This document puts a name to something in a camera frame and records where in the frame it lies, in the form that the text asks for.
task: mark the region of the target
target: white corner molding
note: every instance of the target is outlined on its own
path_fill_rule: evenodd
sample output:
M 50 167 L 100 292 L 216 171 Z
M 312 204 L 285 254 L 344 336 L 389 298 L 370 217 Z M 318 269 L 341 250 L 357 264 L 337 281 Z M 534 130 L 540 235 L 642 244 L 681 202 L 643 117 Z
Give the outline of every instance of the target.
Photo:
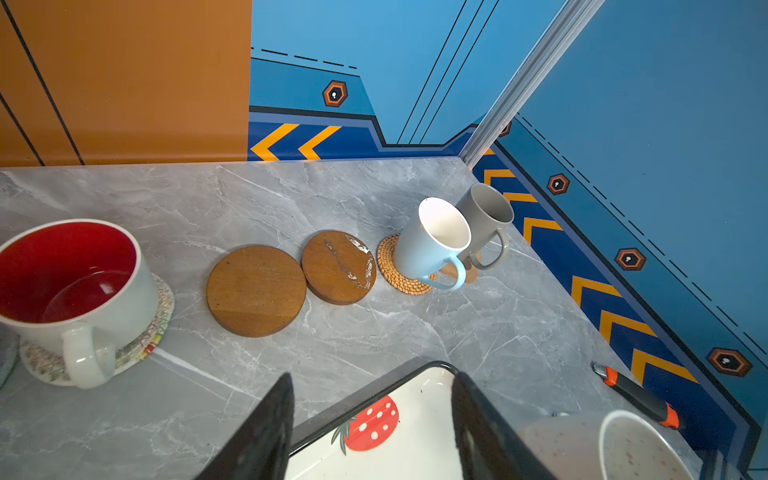
M 458 154 L 472 169 L 605 0 L 567 0 Z

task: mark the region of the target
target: black and orange handle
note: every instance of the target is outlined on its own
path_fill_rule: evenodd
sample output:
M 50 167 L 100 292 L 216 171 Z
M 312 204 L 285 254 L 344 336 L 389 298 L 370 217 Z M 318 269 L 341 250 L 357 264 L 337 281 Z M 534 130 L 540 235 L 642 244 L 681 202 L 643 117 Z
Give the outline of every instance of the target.
M 648 415 L 665 427 L 679 430 L 684 427 L 677 412 L 664 400 L 648 392 L 626 376 L 621 375 L 609 366 L 605 367 L 606 376 L 603 381 L 606 385 L 619 392 L 621 396 L 636 406 L 642 413 Z

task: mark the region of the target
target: orange wall panel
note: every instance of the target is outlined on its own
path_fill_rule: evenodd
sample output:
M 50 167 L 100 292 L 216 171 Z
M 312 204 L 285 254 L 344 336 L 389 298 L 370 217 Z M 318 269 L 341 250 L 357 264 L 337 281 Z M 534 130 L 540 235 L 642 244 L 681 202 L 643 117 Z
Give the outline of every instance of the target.
M 86 164 L 244 161 L 247 0 L 6 0 Z
M 24 129 L 41 160 L 46 165 L 79 165 L 61 122 L 45 94 L 32 64 L 4 10 L 0 9 L 0 94 L 2 94 L 13 115 Z M 5 128 L 12 127 L 15 134 L 6 133 Z M 12 144 L 6 144 L 5 139 L 18 136 L 24 144 L 25 157 L 30 157 L 34 165 L 39 165 L 37 159 L 29 150 L 26 141 L 18 132 L 16 125 L 8 116 L 2 122 L 4 131 L 1 133 L 3 142 L 0 144 L 2 160 L 0 166 L 7 167 L 16 164 L 26 164 L 26 161 L 15 159 L 20 154 Z

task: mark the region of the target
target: gray mug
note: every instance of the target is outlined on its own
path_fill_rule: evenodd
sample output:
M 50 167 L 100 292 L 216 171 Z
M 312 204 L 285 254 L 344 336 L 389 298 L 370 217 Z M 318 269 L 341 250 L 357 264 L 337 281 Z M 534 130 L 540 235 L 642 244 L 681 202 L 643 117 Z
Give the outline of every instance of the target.
M 509 200 L 504 198 L 498 190 L 486 184 L 474 184 L 461 200 L 456 204 L 458 211 L 464 215 L 472 231 L 472 241 L 465 248 L 458 259 L 467 265 L 466 260 L 472 262 L 480 270 L 488 270 L 499 264 L 509 251 L 509 237 L 504 229 L 515 219 Z M 483 265 L 477 259 L 476 253 L 480 251 L 494 235 L 498 235 L 502 242 L 502 252 L 496 260 L 488 265 Z

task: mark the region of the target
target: mug rim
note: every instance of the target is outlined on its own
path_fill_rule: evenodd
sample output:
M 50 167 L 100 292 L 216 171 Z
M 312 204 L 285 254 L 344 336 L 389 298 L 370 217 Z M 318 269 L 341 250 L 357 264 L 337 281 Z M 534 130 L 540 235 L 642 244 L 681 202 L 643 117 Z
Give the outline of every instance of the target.
M 638 424 L 640 427 L 648 430 L 651 432 L 651 435 L 656 438 L 657 440 L 660 440 L 661 443 L 667 447 L 667 450 L 669 453 L 672 454 L 672 457 L 675 458 L 682 466 L 684 471 L 688 474 L 688 478 L 693 480 L 693 476 L 691 475 L 690 471 L 688 470 L 688 467 L 683 462 L 683 459 L 680 458 L 680 456 L 675 452 L 675 450 L 672 448 L 672 445 L 669 444 L 666 438 L 664 438 L 648 421 L 646 421 L 644 418 L 640 417 L 639 415 L 636 415 L 632 412 L 628 412 L 627 410 L 613 410 L 612 412 L 609 412 L 605 417 L 603 417 L 602 422 L 600 423 L 600 430 L 598 432 L 598 458 L 600 461 L 600 471 L 603 475 L 603 478 L 607 478 L 607 472 L 605 468 L 605 433 L 608 430 L 608 426 L 613 422 L 615 419 L 630 419 L 635 421 L 636 424 Z
M 12 326 L 20 326 L 20 327 L 32 328 L 32 329 L 43 329 L 43 328 L 46 328 L 46 327 L 49 327 L 49 326 L 53 326 L 53 325 L 65 325 L 65 324 L 69 324 L 69 323 L 75 323 L 78 320 L 81 320 L 81 319 L 83 319 L 86 316 L 92 315 L 95 312 L 97 312 L 99 310 L 102 310 L 102 309 L 106 308 L 107 306 L 109 306 L 111 303 L 113 303 L 119 296 L 121 296 L 125 292 L 125 290 L 128 288 L 128 286 L 131 285 L 131 283 L 134 281 L 134 279 L 138 275 L 139 267 L 141 266 L 141 248 L 139 247 L 139 243 L 136 240 L 136 238 L 133 235 L 131 235 L 131 232 L 129 232 L 128 230 L 125 230 L 120 225 L 117 225 L 117 224 L 112 223 L 112 222 L 107 222 L 107 221 L 104 221 L 104 220 L 97 220 L 95 218 L 74 218 L 74 219 L 69 219 L 69 220 L 57 220 L 55 222 L 43 223 L 42 225 L 38 225 L 38 226 L 33 227 L 33 228 L 29 229 L 29 230 L 25 230 L 25 231 L 21 232 L 20 234 L 16 235 L 15 237 L 11 238 L 7 242 L 5 242 L 2 245 L 0 245 L 0 254 L 2 254 L 5 251 L 5 249 L 10 247 L 12 244 L 18 242 L 20 239 L 22 239 L 22 238 L 24 238 L 24 237 L 26 237 L 26 236 L 34 233 L 34 232 L 43 230 L 45 228 L 54 227 L 56 225 L 62 225 L 63 223 L 100 223 L 101 225 L 105 225 L 107 227 L 114 228 L 115 230 L 117 230 L 120 233 L 122 233 L 123 235 L 125 235 L 131 241 L 131 243 L 133 244 L 134 252 L 136 253 L 136 261 L 135 261 L 135 264 L 134 264 L 134 271 L 131 272 L 131 276 L 128 277 L 128 280 L 125 282 L 125 284 L 122 286 L 122 288 L 120 288 L 118 290 L 118 292 L 116 294 L 114 294 L 109 299 L 107 299 L 106 302 L 104 302 L 101 305 L 97 306 L 93 310 L 89 310 L 86 313 L 83 313 L 82 315 L 73 316 L 70 319 L 59 320 L 58 322 L 50 322 L 50 323 L 21 322 L 19 320 L 10 319 L 7 316 L 0 315 L 0 321 L 2 321 L 3 323 L 6 323 L 6 324 L 12 325 Z
M 433 200 L 433 201 L 434 200 L 439 200 L 439 202 L 438 202 L 439 204 L 442 204 L 444 206 L 452 208 L 453 212 L 456 212 L 458 214 L 458 218 L 460 218 L 462 220 L 462 223 L 464 225 L 464 229 L 465 229 L 465 232 L 466 232 L 466 235 L 467 235 L 467 241 L 466 241 L 466 243 L 464 244 L 463 247 L 454 248 L 454 247 L 450 247 L 448 245 L 445 245 L 443 242 L 441 242 L 440 240 L 436 239 L 435 236 L 432 235 L 432 233 L 429 230 L 427 230 L 427 228 L 424 225 L 424 220 L 422 220 L 422 205 L 424 205 L 424 202 L 426 202 L 427 200 Z M 419 202 L 419 208 L 416 211 L 416 215 L 419 217 L 419 222 L 422 225 L 422 228 L 424 229 L 426 234 L 429 235 L 429 238 L 431 238 L 435 243 L 437 243 L 439 246 L 441 246 L 441 247 L 443 247 L 443 248 L 445 248 L 447 250 L 450 250 L 452 252 L 462 252 L 462 251 L 464 251 L 464 249 L 469 247 L 469 244 L 472 242 L 472 229 L 469 228 L 469 223 L 467 222 L 467 219 L 464 218 L 464 215 L 462 214 L 462 212 L 458 211 L 458 208 L 456 208 L 455 205 L 451 204 L 447 200 L 443 200 L 442 198 L 439 198 L 439 197 L 427 197 L 424 200 L 422 200 L 421 202 Z
M 488 214 L 488 212 L 486 212 L 486 211 L 485 211 L 485 209 L 484 209 L 483 207 L 481 207 L 481 206 L 480 206 L 480 204 L 478 203 L 477 199 L 475 198 L 475 192 L 474 192 L 474 190 L 476 190 L 476 189 L 483 189 L 483 190 L 485 190 L 485 189 L 487 189 L 487 188 L 490 188 L 491 190 L 493 190 L 493 191 L 494 191 L 494 192 L 496 192 L 497 194 L 499 194 L 499 195 L 502 195 L 502 197 L 504 196 L 504 195 L 502 194 L 502 192 L 500 192 L 500 191 L 496 190 L 494 187 L 491 187 L 491 186 L 490 186 L 490 185 L 488 185 L 488 184 L 482 184 L 482 183 L 480 183 L 480 182 L 477 182 L 477 183 L 473 184 L 473 185 L 472 185 L 472 186 L 469 188 L 469 194 L 470 194 L 470 196 L 472 196 L 472 201 L 473 201 L 473 202 L 475 202 L 475 205 L 477 206 L 478 210 L 480 210 L 480 211 L 483 213 L 483 215 L 485 215 L 487 218 L 489 218 L 489 219 L 491 219 L 491 220 L 495 221 L 496 223 L 502 223 L 502 224 L 504 224 L 504 225 L 509 225 L 509 224 L 511 224 L 513 221 L 515 221 L 515 209 L 514 209 L 514 208 L 512 208 L 512 205 L 510 205 L 510 204 L 509 204 L 509 201 L 508 201 L 506 198 L 505 198 L 504 200 L 505 200 L 505 202 L 506 202 L 506 204 L 507 204 L 507 207 L 509 207 L 509 212 L 510 212 L 510 214 L 511 214 L 511 215 L 510 215 L 510 217 L 512 218 L 512 219 L 511 219 L 509 222 L 502 222 L 502 221 L 501 221 L 501 220 L 499 220 L 498 218 L 496 218 L 496 217 L 493 217 L 492 215 L 489 215 L 489 214 Z

